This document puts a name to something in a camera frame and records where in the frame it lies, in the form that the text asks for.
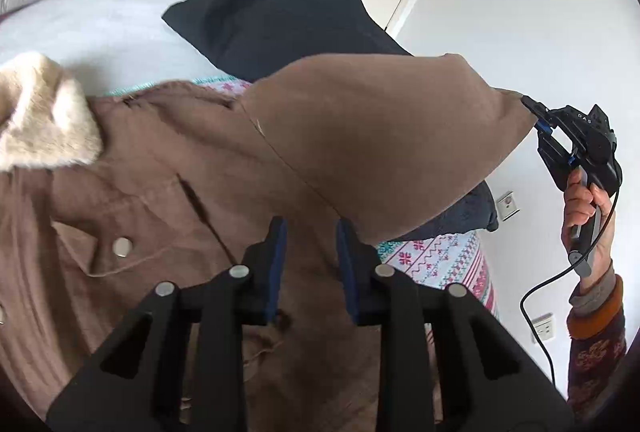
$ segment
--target red and white patterned fabric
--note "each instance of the red and white patterned fabric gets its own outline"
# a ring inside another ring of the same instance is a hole
[[[428,240],[384,242],[378,246],[383,263],[409,275],[415,282],[444,289],[464,284],[497,317],[494,286],[476,231],[440,235]]]

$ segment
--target fur collar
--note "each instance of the fur collar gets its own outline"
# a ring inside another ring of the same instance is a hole
[[[0,66],[0,171],[88,165],[101,151],[82,86],[61,66],[37,52]]]

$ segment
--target human hand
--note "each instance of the human hand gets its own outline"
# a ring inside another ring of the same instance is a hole
[[[588,189],[584,187],[580,180],[582,175],[580,169],[575,169],[569,175],[567,188],[564,191],[564,223],[562,224],[562,243],[569,252],[571,248],[571,228],[575,225],[585,224],[595,213],[595,208],[591,202],[595,202],[600,207],[602,217],[600,219],[600,229],[604,225],[611,212],[611,200],[605,190],[601,190],[592,184]],[[607,272],[611,265],[611,245],[615,233],[616,214],[613,214],[611,222],[607,226],[604,234],[595,247],[591,275],[580,279],[580,293],[585,294],[594,284]]]

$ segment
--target finger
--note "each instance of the finger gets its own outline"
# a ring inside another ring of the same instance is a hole
[[[602,212],[603,217],[608,217],[611,213],[611,199],[609,199],[609,194],[597,187],[595,184],[591,185],[591,193],[593,194],[593,200],[600,207],[600,211]]]
[[[592,217],[596,213],[596,209],[588,203],[587,201],[582,201],[580,199],[572,199],[567,201],[564,205],[564,214],[567,215],[569,213],[583,213]]]
[[[572,185],[564,191],[564,201],[568,202],[572,199],[579,199],[590,203],[593,201],[593,194],[587,187],[581,184]]]
[[[564,248],[569,251],[569,249],[571,248],[571,228],[570,227],[562,227],[562,231],[560,233],[560,240],[562,242],[562,244],[564,245]]]
[[[570,187],[571,185],[579,184],[582,180],[582,171],[580,168],[574,168],[569,174],[569,178],[567,179],[566,185]]]
[[[574,226],[582,226],[583,224],[587,224],[590,218],[589,215],[581,211],[572,211],[564,216],[563,227],[568,229]]]

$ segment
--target white bedsheet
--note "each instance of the white bedsheet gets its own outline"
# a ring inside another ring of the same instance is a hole
[[[0,63],[37,50],[87,95],[164,79],[222,75],[162,21],[181,0],[43,0],[0,22]]]

